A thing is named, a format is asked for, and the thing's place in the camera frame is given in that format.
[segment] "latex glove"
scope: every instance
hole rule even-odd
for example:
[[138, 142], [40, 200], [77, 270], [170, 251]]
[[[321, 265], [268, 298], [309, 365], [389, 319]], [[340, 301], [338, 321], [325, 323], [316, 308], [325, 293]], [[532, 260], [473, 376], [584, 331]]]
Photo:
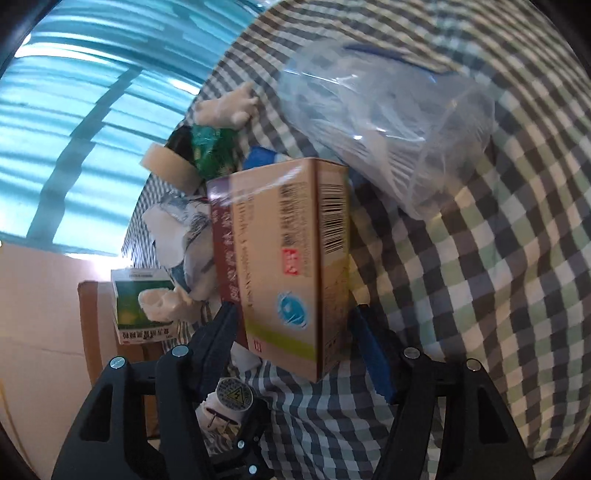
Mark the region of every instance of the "latex glove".
[[195, 123], [207, 127], [240, 130], [256, 110], [258, 97], [251, 97], [251, 93], [252, 82], [245, 82], [220, 98], [198, 103]]

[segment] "pink wall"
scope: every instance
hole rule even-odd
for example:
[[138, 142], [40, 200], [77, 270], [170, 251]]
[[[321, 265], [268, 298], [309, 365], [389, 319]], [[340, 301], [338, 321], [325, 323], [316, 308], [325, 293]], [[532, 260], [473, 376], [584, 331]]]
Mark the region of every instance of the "pink wall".
[[[77, 286], [107, 280], [96, 263], [15, 245], [0, 247], [0, 381], [15, 428], [41, 480], [90, 389]], [[0, 401], [0, 421], [12, 436]]]

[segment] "red label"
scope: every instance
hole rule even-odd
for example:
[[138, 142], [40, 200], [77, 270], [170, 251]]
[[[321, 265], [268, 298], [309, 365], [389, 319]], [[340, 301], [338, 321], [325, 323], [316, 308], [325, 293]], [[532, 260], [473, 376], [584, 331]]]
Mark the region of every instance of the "red label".
[[286, 275], [300, 274], [300, 255], [297, 248], [283, 249], [283, 273]]

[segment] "blue object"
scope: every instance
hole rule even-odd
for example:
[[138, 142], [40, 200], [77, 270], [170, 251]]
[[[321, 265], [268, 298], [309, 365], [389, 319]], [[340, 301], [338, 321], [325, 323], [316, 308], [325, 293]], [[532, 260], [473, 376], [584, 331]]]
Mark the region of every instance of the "blue object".
[[349, 330], [358, 343], [361, 357], [363, 357], [365, 368], [368, 370], [375, 391], [382, 395], [387, 403], [392, 404], [397, 391], [392, 382], [390, 363], [359, 307], [350, 313]]
[[251, 168], [264, 167], [265, 165], [273, 165], [277, 152], [269, 150], [265, 147], [252, 147], [248, 158], [242, 164], [243, 170], [250, 170]]

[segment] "gingham fabric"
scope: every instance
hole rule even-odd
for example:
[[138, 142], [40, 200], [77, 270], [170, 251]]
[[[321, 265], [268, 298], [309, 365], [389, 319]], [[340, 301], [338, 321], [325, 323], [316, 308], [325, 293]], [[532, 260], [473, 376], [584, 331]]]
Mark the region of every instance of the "gingham fabric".
[[[320, 37], [396, 48], [458, 70], [496, 100], [486, 158], [456, 203], [425, 223], [351, 178], [350, 288], [408, 345], [436, 360], [480, 360], [533, 458], [571, 451], [591, 409], [591, 82], [526, 0], [288, 0], [233, 44], [196, 102], [255, 83], [258, 114], [238, 135], [292, 157], [316, 155], [286, 124], [282, 66]], [[186, 116], [191, 122], [193, 107]], [[124, 253], [151, 266], [138, 220], [165, 188], [151, 179]], [[134, 257], [134, 244], [146, 257]], [[369, 479], [395, 410], [355, 348], [311, 384], [265, 362], [245, 379], [270, 401], [262, 448], [277, 478]], [[426, 475], [441, 439], [436, 415]]]

